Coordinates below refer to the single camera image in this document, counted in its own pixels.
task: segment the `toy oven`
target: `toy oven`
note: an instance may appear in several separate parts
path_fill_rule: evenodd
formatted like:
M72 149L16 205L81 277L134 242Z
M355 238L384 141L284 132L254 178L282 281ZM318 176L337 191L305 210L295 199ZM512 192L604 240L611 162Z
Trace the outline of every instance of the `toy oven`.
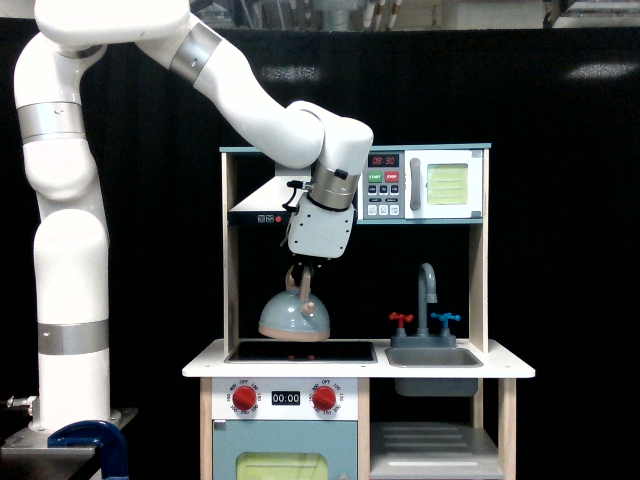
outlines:
M213 382L213 478L355 480L355 378Z

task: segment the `silver joint ring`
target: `silver joint ring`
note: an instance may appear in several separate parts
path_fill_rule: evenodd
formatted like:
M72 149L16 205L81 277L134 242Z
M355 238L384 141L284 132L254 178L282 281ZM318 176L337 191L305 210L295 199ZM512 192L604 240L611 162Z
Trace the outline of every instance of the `silver joint ring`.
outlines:
M109 348L109 320L89 323L38 323L38 353L81 355Z
M313 172L313 190L309 198L331 210L346 210L351 205L358 187L360 175L348 175L340 170L330 170L316 163Z
M221 36L201 23L196 24L178 48L169 70L193 85L222 40Z
M77 103L50 102L18 109L23 143L54 138L85 138L82 107Z
M85 48L83 50L74 50L70 47L65 47L60 45L59 43L51 42L53 45L53 50L66 58L71 58L73 60L82 60L84 58L89 58L98 53L104 45L92 45L89 48Z

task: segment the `timer display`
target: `timer display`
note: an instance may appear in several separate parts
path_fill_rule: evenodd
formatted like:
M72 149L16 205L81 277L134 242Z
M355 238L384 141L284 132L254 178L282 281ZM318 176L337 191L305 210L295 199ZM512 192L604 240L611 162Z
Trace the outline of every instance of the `timer display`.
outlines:
M271 405L300 405L300 392L271 392Z
M400 166L399 153L383 153L380 155L369 155L369 168L375 168L375 167L398 168L399 166Z

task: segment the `toy kettle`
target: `toy kettle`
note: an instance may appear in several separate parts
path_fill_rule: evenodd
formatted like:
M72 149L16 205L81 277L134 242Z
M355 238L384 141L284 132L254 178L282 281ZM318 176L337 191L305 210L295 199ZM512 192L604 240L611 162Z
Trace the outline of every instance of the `toy kettle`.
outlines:
M318 297L311 294L311 270L304 267L300 287L292 276L285 277L285 291L265 305L258 331L271 338L297 342L317 342L329 338L329 313Z

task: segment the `faucet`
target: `faucet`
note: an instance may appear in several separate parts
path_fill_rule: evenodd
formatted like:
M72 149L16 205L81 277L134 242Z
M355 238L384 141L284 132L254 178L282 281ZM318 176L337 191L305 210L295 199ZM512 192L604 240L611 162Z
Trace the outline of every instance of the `faucet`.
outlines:
M418 273L418 330L416 337L429 336L427 328L427 303L438 303L436 274L430 263L420 265Z
M451 335L448 328L449 320L460 320L459 315L445 313L438 315L431 314L431 318L438 318L443 323L440 335L429 335L427 328L427 304L438 303L436 295L436 274L429 263L420 265L418 272L418 330L415 335L407 335L404 330L404 322L413 320L413 315L400 315L393 312L389 315L389 320L398 320L398 329L395 335L391 336L391 347L448 347L455 348L456 337Z

